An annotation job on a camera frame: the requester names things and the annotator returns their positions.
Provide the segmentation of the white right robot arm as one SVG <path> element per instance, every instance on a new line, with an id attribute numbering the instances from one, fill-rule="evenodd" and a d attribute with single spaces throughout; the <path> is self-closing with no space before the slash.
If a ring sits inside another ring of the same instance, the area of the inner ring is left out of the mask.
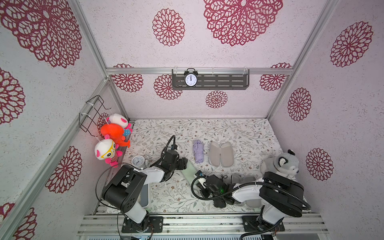
<path id="1" fill-rule="evenodd" d="M 223 179 L 197 173 L 191 192 L 199 200 L 213 201 L 216 208 L 261 200 L 259 225 L 273 225 L 285 216 L 300 218 L 311 206 L 304 200 L 304 187 L 288 178 L 266 172 L 260 180 L 242 184 L 226 184 Z"/>

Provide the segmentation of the mint green zippered umbrella case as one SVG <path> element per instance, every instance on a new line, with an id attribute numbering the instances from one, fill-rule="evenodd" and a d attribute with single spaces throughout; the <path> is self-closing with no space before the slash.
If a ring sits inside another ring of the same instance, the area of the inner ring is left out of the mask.
<path id="1" fill-rule="evenodd" d="M 197 172 L 198 171 L 194 168 L 182 170 L 182 174 L 184 175 L 190 186 L 192 185 L 193 180 L 197 177 Z"/>

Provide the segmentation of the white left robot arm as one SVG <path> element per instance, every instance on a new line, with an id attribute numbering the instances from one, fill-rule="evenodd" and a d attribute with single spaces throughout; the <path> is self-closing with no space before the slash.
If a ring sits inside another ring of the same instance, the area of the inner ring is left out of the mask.
<path id="1" fill-rule="evenodd" d="M 138 203 L 143 186 L 165 182 L 173 176 L 174 171 L 185 170 L 187 165 L 188 160 L 181 158 L 175 150 L 167 150 L 159 161 L 143 170 L 124 165 L 103 188 L 102 199 L 135 224 L 146 223 L 149 213 Z"/>

